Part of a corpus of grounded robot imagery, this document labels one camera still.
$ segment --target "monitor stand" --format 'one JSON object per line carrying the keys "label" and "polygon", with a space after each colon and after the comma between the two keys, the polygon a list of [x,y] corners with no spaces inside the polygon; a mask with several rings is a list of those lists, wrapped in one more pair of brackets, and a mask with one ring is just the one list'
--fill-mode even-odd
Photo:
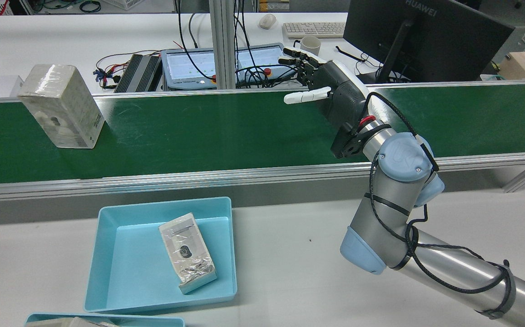
{"label": "monitor stand", "polygon": [[375,72],[359,74],[357,78],[359,78],[360,81],[362,81],[362,83],[381,84],[386,83],[388,81],[391,69],[393,68],[394,64],[396,63],[396,60],[398,59],[400,50],[404,45],[404,41],[406,40],[406,36],[408,36],[408,32],[410,31],[412,25],[414,25],[414,21],[411,19],[406,19],[402,22],[400,30],[398,31],[398,34],[396,34],[396,38],[394,39],[394,43],[391,45],[389,52],[387,52],[386,60],[383,63],[383,66],[381,67],[381,69],[378,69]]}

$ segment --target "desk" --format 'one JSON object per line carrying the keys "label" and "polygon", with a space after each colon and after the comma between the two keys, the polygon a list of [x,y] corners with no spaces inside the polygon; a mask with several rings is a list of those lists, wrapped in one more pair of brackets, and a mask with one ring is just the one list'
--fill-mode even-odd
{"label": "desk", "polygon": [[[269,30],[258,27],[264,13],[244,15],[250,43],[268,44],[281,42],[292,45],[281,30],[284,21],[345,21],[347,13],[277,13],[277,23]],[[183,35],[186,46],[192,46],[187,23],[190,15],[182,15]],[[197,14],[192,20],[192,32],[198,45],[208,48],[213,45],[209,14]],[[239,32],[239,46],[246,46]],[[24,80],[36,64],[72,64],[82,74],[93,94],[108,94],[113,91],[101,89],[92,72],[97,60],[110,54],[138,50],[160,50],[177,48],[181,43],[176,14],[143,15],[38,15],[0,17],[0,75],[19,75]],[[319,55],[325,59],[337,59],[351,70],[356,62],[337,53],[335,45],[359,55],[343,39],[323,40]],[[114,57],[102,62],[109,64],[129,60],[131,55]],[[370,72],[367,65],[358,65],[362,73]]]}
{"label": "desk", "polygon": [[[168,315],[189,327],[501,326],[401,273],[375,276],[345,261],[339,244],[357,205],[234,209],[235,300]],[[422,230],[494,262],[507,258],[525,280],[525,190],[443,193],[429,212]],[[21,327],[34,311],[82,312],[96,219],[79,218],[0,225],[0,327]]]}

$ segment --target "computer mouse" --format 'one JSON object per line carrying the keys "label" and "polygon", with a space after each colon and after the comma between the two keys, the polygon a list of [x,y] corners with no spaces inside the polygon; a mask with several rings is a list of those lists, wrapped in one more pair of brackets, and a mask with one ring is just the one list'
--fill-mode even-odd
{"label": "computer mouse", "polygon": [[261,29],[270,29],[271,26],[277,22],[277,18],[275,17],[275,15],[271,14],[271,13],[267,13],[266,15],[264,15],[261,20],[258,21],[258,26],[261,28]]}

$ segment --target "blue plastic tray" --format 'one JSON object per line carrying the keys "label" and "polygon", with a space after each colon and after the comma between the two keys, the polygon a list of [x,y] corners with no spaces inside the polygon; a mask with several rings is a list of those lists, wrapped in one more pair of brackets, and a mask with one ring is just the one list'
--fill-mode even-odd
{"label": "blue plastic tray", "polygon": [[79,317],[91,322],[110,322],[119,327],[185,327],[184,319],[176,317],[148,317],[141,315],[100,315],[100,314],[59,314],[54,312],[35,312],[26,323],[57,318]]}
{"label": "blue plastic tray", "polygon": [[[184,295],[158,226],[190,212],[194,213],[218,278]],[[144,312],[224,302],[235,295],[229,198],[119,205],[99,211],[85,311]]]}

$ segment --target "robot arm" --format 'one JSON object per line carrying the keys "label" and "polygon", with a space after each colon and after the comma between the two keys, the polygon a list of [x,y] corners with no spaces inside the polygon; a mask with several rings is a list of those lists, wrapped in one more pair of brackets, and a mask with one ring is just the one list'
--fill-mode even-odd
{"label": "robot arm", "polygon": [[303,50],[288,48],[282,64],[294,64],[298,81],[310,91],[285,96],[286,103],[316,101],[337,129],[331,147],[338,157],[363,153],[371,162],[370,187],[363,195],[341,245],[343,256],[370,273],[385,267],[473,308],[489,319],[525,326],[525,281],[514,277],[508,263],[489,263],[474,252],[434,238],[408,221],[414,207],[444,189],[428,143],[412,133],[396,133],[370,114],[370,93],[352,72]]}

